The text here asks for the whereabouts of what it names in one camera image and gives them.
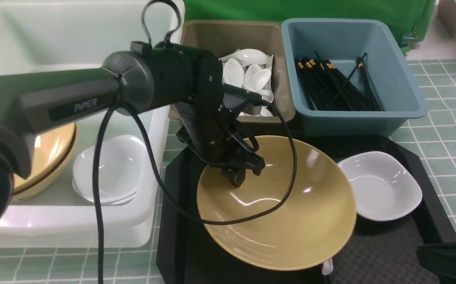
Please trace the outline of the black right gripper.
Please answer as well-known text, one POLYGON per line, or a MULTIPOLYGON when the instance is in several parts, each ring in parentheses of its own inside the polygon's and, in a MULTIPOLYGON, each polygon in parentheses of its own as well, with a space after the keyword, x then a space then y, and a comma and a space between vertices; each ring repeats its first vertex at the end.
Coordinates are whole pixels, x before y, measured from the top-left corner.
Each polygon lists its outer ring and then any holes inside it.
POLYGON ((419 246, 419 265, 435 274, 441 284, 456 284, 456 241, 419 246))

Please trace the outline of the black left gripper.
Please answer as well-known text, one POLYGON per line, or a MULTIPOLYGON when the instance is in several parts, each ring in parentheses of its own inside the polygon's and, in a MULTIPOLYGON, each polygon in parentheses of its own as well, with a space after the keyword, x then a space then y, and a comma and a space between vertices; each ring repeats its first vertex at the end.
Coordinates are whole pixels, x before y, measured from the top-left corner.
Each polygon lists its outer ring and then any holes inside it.
POLYGON ((183 126, 176 133, 202 161, 228 171, 228 179, 239 188, 246 170, 259 176, 264 159, 256 152, 259 144, 250 129, 227 108, 207 108, 192 101, 176 104, 183 126))

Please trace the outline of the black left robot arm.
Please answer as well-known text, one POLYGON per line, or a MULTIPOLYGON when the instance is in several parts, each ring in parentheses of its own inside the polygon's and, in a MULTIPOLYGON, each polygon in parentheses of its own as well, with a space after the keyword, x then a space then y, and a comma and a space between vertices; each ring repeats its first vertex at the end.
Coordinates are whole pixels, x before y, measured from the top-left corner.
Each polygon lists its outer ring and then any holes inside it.
POLYGON ((0 76, 0 219, 13 194, 14 175, 32 171, 35 138, 100 111, 131 116, 143 137, 140 113, 175 105, 181 142, 205 163, 221 169, 235 187, 245 170, 260 175, 264 159, 258 142, 249 146, 237 121, 260 95, 222 83, 222 63, 212 52, 141 41, 112 53, 100 68, 0 76))

